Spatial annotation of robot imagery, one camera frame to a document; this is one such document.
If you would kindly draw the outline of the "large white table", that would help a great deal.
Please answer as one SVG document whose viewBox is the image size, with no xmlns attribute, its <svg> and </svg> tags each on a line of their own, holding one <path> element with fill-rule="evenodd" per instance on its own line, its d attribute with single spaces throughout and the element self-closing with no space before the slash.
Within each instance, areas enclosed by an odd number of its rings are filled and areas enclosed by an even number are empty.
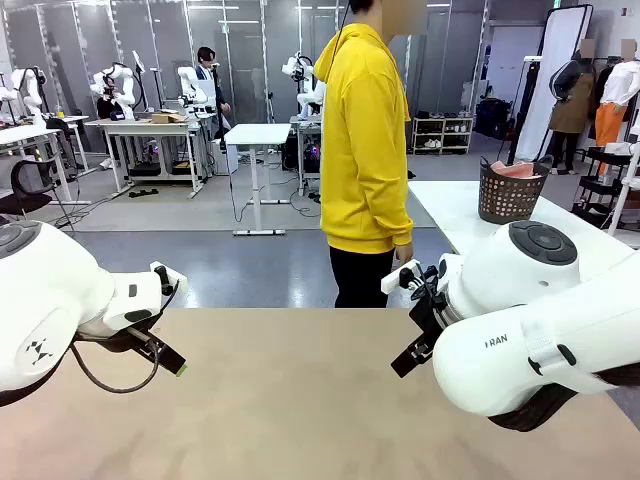
<svg viewBox="0 0 640 480">
<path fill-rule="evenodd" d="M 409 188 L 458 253 L 499 228 L 479 216 L 477 181 L 411 181 Z M 574 242 L 579 255 L 589 260 L 616 262 L 640 251 L 640 233 L 609 235 L 544 197 L 538 199 L 531 218 L 561 230 Z"/>
</svg>

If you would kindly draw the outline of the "grey robot stand table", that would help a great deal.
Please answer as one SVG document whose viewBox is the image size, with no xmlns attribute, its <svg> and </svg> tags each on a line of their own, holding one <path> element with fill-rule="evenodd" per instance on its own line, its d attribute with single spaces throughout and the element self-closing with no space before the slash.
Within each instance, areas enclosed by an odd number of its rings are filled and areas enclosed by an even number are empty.
<svg viewBox="0 0 640 480">
<path fill-rule="evenodd" d="M 311 152 L 310 156 L 320 157 L 319 146 L 321 144 L 321 116 L 311 115 L 308 119 L 300 120 L 297 116 L 292 116 L 289 120 L 291 130 L 296 135 L 297 147 L 297 171 L 298 171 L 298 188 L 297 192 L 300 197 L 305 195 L 305 191 L 310 181 L 320 178 L 319 172 L 307 172 L 305 167 L 305 151 L 306 145 L 310 147 L 317 146 L 315 152 Z"/>
</svg>

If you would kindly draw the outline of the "white shoe shelf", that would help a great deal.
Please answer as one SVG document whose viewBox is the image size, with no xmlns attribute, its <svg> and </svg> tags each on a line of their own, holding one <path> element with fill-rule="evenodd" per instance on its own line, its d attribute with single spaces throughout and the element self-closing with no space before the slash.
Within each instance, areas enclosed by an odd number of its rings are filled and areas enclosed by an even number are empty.
<svg viewBox="0 0 640 480">
<path fill-rule="evenodd" d="M 413 154 L 466 154 L 472 132 L 473 118 L 469 115 L 414 118 L 410 150 Z"/>
</svg>

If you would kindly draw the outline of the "figure in brown apron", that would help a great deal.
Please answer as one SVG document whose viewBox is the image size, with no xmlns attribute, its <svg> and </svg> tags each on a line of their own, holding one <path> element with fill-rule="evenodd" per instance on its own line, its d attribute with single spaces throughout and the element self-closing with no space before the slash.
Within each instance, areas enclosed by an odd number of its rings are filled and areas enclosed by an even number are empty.
<svg viewBox="0 0 640 480">
<path fill-rule="evenodd" d="M 570 61 L 552 77 L 550 90 L 556 99 L 549 128 L 552 130 L 551 173 L 558 174 L 561 163 L 574 174 L 574 155 L 585 129 L 595 84 L 593 59 L 595 41 L 582 39 Z"/>
</svg>

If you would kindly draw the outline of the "long white robot desk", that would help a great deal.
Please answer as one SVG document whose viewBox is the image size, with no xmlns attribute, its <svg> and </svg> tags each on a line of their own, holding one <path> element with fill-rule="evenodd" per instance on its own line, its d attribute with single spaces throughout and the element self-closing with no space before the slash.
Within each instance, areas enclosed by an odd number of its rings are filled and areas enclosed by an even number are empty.
<svg viewBox="0 0 640 480">
<path fill-rule="evenodd" d="M 105 135 L 109 158 L 116 186 L 119 192 L 139 182 L 187 182 L 191 183 L 189 199 L 193 199 L 204 187 L 206 179 L 210 176 L 202 163 L 201 149 L 199 146 L 199 133 L 191 128 L 187 122 L 179 123 L 152 123 L 147 120 L 109 120 L 101 119 L 86 123 L 87 127 L 98 127 Z M 186 147 L 186 160 L 189 163 L 189 173 L 174 174 L 170 165 L 168 150 L 164 149 L 162 140 L 173 137 L 182 139 Z M 131 174 L 135 168 L 135 161 L 142 160 L 142 150 L 135 147 L 136 140 L 141 144 L 142 139 L 153 139 L 156 142 L 159 158 L 160 173 L 156 176 Z"/>
</svg>

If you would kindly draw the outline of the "small white standing desk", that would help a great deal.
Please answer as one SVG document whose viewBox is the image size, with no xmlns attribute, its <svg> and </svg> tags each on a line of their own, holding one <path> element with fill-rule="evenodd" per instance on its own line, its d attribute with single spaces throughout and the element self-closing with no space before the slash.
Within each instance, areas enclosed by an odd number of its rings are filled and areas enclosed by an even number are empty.
<svg viewBox="0 0 640 480">
<path fill-rule="evenodd" d="M 265 199 L 261 198 L 261 186 L 259 185 L 259 174 L 257 165 L 257 151 L 259 147 L 281 146 L 286 143 L 291 125 L 289 123 L 275 124 L 238 124 L 233 127 L 225 136 L 228 146 L 244 146 L 249 148 L 251 181 L 252 181 L 252 197 L 251 205 L 254 213 L 254 228 L 245 230 L 235 230 L 233 235 L 236 237 L 258 237 L 258 236 L 284 236 L 284 229 L 271 228 L 265 229 L 262 223 L 261 207 L 289 205 L 289 200 L 271 199 L 270 198 L 270 173 L 267 162 L 264 162 L 262 171 L 265 174 L 266 188 Z"/>
</svg>

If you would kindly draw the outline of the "pink terry towel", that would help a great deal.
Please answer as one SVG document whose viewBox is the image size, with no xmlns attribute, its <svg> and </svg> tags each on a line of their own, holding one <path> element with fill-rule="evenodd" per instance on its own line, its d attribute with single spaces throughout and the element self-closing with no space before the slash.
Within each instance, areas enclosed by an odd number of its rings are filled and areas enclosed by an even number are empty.
<svg viewBox="0 0 640 480">
<path fill-rule="evenodd" d="M 511 180 L 537 180 L 548 175 L 544 168 L 533 162 L 519 161 L 507 165 L 502 161 L 492 163 L 487 170 L 487 174 L 495 178 L 506 178 Z"/>
</svg>

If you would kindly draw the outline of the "white desk with clutter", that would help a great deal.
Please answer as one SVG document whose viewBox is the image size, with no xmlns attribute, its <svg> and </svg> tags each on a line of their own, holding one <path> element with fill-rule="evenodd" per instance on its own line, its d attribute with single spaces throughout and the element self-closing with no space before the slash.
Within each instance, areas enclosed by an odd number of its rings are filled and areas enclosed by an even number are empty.
<svg viewBox="0 0 640 480">
<path fill-rule="evenodd" d="M 69 116 L 65 118 L 57 118 L 58 120 L 62 120 L 67 124 L 67 126 L 71 129 L 72 134 L 75 135 L 77 140 L 77 144 L 80 148 L 81 160 L 83 164 L 84 170 L 81 173 L 76 174 L 76 183 L 78 183 L 79 188 L 79 178 L 89 174 L 91 169 L 88 168 L 88 164 L 86 161 L 86 156 L 83 150 L 82 142 L 78 133 L 78 125 L 84 120 L 89 119 L 88 116 Z M 77 194 L 77 199 L 73 199 L 71 195 L 71 191 L 69 189 L 69 182 L 67 177 L 67 172 L 65 170 L 62 158 L 62 147 L 60 146 L 60 142 L 57 139 L 57 134 L 59 134 L 61 130 L 55 129 L 46 129 L 42 125 L 23 125 L 23 126 L 15 126 L 11 128 L 6 128 L 0 130 L 0 156 L 8 154 L 9 152 L 18 152 L 20 157 L 26 159 L 26 151 L 25 149 L 28 147 L 37 146 L 39 148 L 38 152 L 42 154 L 43 159 L 53 159 L 54 165 L 56 166 L 56 173 L 58 175 L 58 180 L 60 183 L 60 188 L 62 192 L 63 200 L 57 203 L 60 205 L 67 206 L 87 206 L 91 204 L 89 200 L 80 200 L 79 193 Z M 50 147 L 51 154 L 48 155 L 48 151 L 46 146 Z"/>
</svg>

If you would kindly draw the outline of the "black utility cart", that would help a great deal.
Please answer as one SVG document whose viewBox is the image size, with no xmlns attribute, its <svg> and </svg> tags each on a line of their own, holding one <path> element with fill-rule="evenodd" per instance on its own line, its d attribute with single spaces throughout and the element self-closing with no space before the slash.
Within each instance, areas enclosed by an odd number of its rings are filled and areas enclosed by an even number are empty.
<svg viewBox="0 0 640 480">
<path fill-rule="evenodd" d="M 616 153 L 604 147 L 583 150 L 582 159 L 590 161 L 588 173 L 580 177 L 571 212 L 600 230 L 607 230 L 626 176 L 633 144 L 619 144 Z M 617 229 L 640 234 L 640 190 L 627 196 Z"/>
</svg>

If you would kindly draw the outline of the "figure in orange trousers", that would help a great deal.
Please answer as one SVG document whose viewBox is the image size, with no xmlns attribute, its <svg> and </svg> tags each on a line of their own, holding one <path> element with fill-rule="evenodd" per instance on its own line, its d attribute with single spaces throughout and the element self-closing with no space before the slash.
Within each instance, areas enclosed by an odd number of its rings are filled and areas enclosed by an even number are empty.
<svg viewBox="0 0 640 480">
<path fill-rule="evenodd" d="M 612 68 L 604 83 L 596 111 L 597 147 L 617 142 L 628 104 L 640 92 L 640 61 L 635 58 L 637 48 L 635 39 L 621 40 L 622 61 Z"/>
</svg>

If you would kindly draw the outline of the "black luggage bag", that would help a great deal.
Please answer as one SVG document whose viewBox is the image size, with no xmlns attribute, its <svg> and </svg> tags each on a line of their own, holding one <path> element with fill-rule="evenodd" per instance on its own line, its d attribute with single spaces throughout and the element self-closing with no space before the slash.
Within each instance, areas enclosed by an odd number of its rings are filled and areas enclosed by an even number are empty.
<svg viewBox="0 0 640 480">
<path fill-rule="evenodd" d="M 476 105 L 474 130 L 484 136 L 504 140 L 509 131 L 512 103 L 497 98 L 482 99 Z"/>
</svg>

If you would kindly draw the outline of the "seated person black clothes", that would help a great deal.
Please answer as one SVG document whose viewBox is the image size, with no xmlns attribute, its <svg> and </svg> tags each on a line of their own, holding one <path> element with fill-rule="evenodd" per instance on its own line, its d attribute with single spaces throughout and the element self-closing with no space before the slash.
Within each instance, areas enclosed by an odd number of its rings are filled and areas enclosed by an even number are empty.
<svg viewBox="0 0 640 480">
<path fill-rule="evenodd" d="M 110 76 L 102 76 L 101 92 L 96 101 L 99 119 L 120 119 L 124 113 L 122 107 L 115 100 L 115 83 Z"/>
</svg>

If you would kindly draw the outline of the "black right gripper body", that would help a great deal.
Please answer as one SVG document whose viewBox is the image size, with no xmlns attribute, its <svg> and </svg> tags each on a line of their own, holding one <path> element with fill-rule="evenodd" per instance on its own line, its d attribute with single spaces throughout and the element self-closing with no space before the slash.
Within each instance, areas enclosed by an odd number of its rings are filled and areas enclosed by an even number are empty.
<svg viewBox="0 0 640 480">
<path fill-rule="evenodd" d="M 411 294 L 415 305 L 409 312 L 411 320 L 421 334 L 407 347 L 408 351 L 432 351 L 436 341 L 447 327 L 444 310 L 448 306 L 445 295 L 431 288 L 418 288 Z"/>
</svg>

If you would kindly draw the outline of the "dark perforated plastic basket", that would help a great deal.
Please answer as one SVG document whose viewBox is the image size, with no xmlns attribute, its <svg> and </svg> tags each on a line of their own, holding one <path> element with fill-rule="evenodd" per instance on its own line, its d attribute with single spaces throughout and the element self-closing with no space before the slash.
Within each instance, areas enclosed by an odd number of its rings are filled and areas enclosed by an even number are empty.
<svg viewBox="0 0 640 480">
<path fill-rule="evenodd" d="M 492 164 L 485 157 L 480 161 L 478 215 L 489 223 L 504 225 L 514 221 L 528 220 L 537 204 L 548 175 L 537 180 L 511 180 L 495 178 L 487 174 Z"/>
</svg>

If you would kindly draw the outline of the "tall white reflector panel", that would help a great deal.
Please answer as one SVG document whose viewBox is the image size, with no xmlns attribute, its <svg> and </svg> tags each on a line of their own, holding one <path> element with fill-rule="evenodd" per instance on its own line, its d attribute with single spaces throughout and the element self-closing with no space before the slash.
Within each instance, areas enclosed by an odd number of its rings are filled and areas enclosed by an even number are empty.
<svg viewBox="0 0 640 480">
<path fill-rule="evenodd" d="M 554 78 L 569 63 L 586 37 L 593 6 L 581 4 L 548 11 L 538 54 L 524 60 L 528 72 L 520 111 L 516 121 L 516 137 L 512 141 L 510 161 L 535 161 L 543 156 L 551 139 L 549 127 L 556 97 Z"/>
</svg>

